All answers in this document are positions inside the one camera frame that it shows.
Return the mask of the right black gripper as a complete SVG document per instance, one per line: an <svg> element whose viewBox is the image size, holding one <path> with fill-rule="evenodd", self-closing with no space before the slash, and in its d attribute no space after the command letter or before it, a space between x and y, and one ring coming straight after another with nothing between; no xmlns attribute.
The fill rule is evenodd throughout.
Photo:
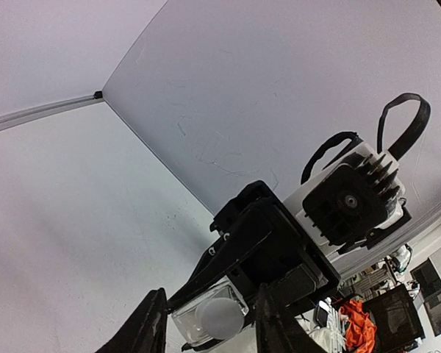
<svg viewBox="0 0 441 353"><path fill-rule="evenodd" d="M247 302L268 284L274 299L292 313L309 311L337 291L340 275L262 180L231 199L209 229L227 238L213 245L213 255L203 255L191 278L169 298L169 313L226 275Z"/></svg>

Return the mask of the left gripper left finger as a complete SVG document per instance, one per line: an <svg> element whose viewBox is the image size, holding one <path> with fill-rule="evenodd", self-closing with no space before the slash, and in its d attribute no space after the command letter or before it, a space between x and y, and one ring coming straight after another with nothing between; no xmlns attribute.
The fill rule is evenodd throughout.
<svg viewBox="0 0 441 353"><path fill-rule="evenodd" d="M163 353L167 322L165 289L151 290L121 328L96 353Z"/></svg>

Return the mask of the white nail polish cap brush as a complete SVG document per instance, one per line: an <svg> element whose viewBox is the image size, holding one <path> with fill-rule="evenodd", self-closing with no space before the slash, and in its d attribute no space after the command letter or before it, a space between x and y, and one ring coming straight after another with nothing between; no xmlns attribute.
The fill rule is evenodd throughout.
<svg viewBox="0 0 441 353"><path fill-rule="evenodd" d="M227 340L237 335L245 323L240 305L230 298L202 302L195 312L197 322L212 338Z"/></svg>

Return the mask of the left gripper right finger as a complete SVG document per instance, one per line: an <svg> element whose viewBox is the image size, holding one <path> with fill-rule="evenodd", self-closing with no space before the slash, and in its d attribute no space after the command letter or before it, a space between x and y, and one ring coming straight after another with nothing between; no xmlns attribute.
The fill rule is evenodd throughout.
<svg viewBox="0 0 441 353"><path fill-rule="evenodd" d="M280 306L261 284L255 306L257 351L261 353L325 352L304 331L295 317Z"/></svg>

